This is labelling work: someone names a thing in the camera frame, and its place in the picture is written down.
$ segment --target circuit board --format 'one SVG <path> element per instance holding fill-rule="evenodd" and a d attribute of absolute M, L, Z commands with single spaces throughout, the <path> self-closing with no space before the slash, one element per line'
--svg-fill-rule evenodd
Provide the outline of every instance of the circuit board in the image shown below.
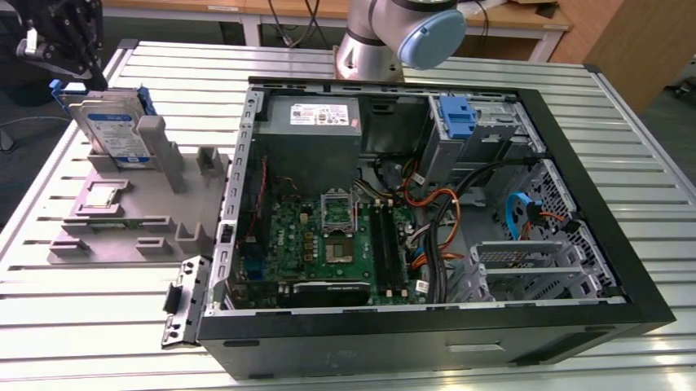
<path fill-rule="evenodd" d="M 354 232 L 345 235 L 322 233 L 322 208 L 318 201 L 285 201 L 273 206 L 270 248 L 262 266 L 266 283 L 292 281 L 362 282 L 372 286 L 368 305 L 418 303 L 414 282 L 408 281 L 406 263 L 401 254 L 404 280 L 408 288 L 385 295 L 377 291 L 376 265 L 372 246 L 370 205 L 358 204 L 354 209 Z M 393 208 L 394 222 L 402 228 L 413 221 L 409 208 Z M 326 209 L 334 221 L 345 221 L 340 209 Z M 254 289 L 266 289 L 261 285 Z M 251 296 L 262 298 L 270 292 Z"/>

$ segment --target ram slot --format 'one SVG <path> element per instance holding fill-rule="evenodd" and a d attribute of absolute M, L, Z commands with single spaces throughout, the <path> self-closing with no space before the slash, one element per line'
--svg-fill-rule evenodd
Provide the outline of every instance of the ram slot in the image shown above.
<path fill-rule="evenodd" d="M 386 249 L 384 246 L 382 214 L 382 208 L 378 206 L 370 207 L 372 257 L 374 261 L 377 291 L 380 293 L 385 293 L 389 290 L 390 282 Z"/>
<path fill-rule="evenodd" d="M 404 282 L 404 265 L 400 257 L 398 235 L 392 208 L 385 208 L 380 215 L 382 218 L 382 246 L 389 271 L 389 288 L 400 292 L 406 285 Z"/>

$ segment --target power supply label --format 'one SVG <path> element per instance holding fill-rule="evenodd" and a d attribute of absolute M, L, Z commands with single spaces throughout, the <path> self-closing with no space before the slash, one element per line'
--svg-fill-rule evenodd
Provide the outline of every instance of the power supply label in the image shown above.
<path fill-rule="evenodd" d="M 290 108 L 290 124 L 349 126 L 349 106 L 345 104 L 294 104 Z"/>
<path fill-rule="evenodd" d="M 143 139 L 135 133 L 137 126 L 127 114 L 89 114 L 93 130 L 109 154 L 122 167 L 145 167 L 150 152 Z"/>

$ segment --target blue cable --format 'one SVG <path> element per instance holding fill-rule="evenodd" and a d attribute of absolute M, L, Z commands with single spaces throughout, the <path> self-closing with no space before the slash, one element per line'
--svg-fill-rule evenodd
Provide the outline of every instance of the blue cable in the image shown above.
<path fill-rule="evenodd" d="M 512 213 L 515 210 L 515 200 L 520 200 L 523 202 L 524 206 L 527 206 L 529 204 L 541 206 L 543 201 L 540 201 L 540 200 L 533 201 L 529 198 L 529 196 L 521 191 L 515 191 L 508 196 L 508 200 L 505 202 L 505 223 L 508 225 L 508 229 L 511 230 L 512 238 L 515 240 L 520 240 L 520 233 L 517 232 L 517 226 L 515 225 L 515 221 L 512 220 Z"/>

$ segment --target green motherboard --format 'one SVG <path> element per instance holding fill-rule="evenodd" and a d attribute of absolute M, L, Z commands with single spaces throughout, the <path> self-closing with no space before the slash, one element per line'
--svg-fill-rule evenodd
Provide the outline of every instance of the green motherboard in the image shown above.
<path fill-rule="evenodd" d="M 369 283 L 372 299 L 368 305 L 417 304 L 422 301 L 422 295 L 414 291 L 416 281 L 408 279 L 404 252 L 400 254 L 400 273 L 406 289 L 386 293 L 378 291 L 370 224 L 370 208 L 374 206 L 361 203 L 356 209 L 350 205 L 348 207 L 328 204 L 325 208 L 326 222 L 345 222 L 352 218 L 350 213 L 354 214 L 354 232 L 345 235 L 342 232 L 322 231 L 318 201 L 286 200 L 273 206 L 270 245 L 261 266 L 262 282 L 249 286 L 249 290 L 255 291 L 249 292 L 250 307 L 273 308 L 273 284 L 293 281 Z M 405 207 L 390 210 L 398 235 L 404 235 L 404 227 L 413 221 L 413 212 Z"/>

